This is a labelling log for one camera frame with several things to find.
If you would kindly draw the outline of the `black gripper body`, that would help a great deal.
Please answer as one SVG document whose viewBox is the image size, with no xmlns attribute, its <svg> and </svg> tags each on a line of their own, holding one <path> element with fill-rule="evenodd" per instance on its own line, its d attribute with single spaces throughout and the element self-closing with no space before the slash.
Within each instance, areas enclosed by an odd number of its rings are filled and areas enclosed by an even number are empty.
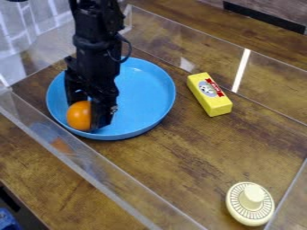
<svg viewBox="0 0 307 230">
<path fill-rule="evenodd" d="M 121 47 L 118 40 L 98 42 L 73 38 L 76 57 L 65 57 L 65 79 L 81 81 L 90 98 L 117 97 L 114 77 L 120 74 Z"/>
</svg>

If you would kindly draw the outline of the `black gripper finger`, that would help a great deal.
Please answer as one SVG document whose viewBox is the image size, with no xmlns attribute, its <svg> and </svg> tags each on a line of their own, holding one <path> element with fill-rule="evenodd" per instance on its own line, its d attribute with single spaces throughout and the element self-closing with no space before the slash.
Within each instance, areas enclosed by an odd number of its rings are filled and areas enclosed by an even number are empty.
<svg viewBox="0 0 307 230">
<path fill-rule="evenodd" d="M 68 105 L 88 99 L 85 85 L 81 81 L 65 79 L 65 98 Z"/>
<path fill-rule="evenodd" d="M 114 97 L 100 97 L 90 100 L 90 125 L 92 130 L 97 130 L 112 123 L 112 116 L 117 111 Z"/>
</svg>

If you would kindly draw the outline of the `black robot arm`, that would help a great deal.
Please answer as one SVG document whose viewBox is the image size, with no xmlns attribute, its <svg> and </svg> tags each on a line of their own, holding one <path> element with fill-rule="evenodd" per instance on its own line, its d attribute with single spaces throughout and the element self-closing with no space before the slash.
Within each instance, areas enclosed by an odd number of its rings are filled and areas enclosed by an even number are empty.
<svg viewBox="0 0 307 230">
<path fill-rule="evenodd" d="M 116 0 L 68 0 L 76 31 L 72 37 L 76 56 L 65 57 L 66 103 L 89 99 L 89 128 L 112 123 L 117 110 L 124 15 Z"/>
</svg>

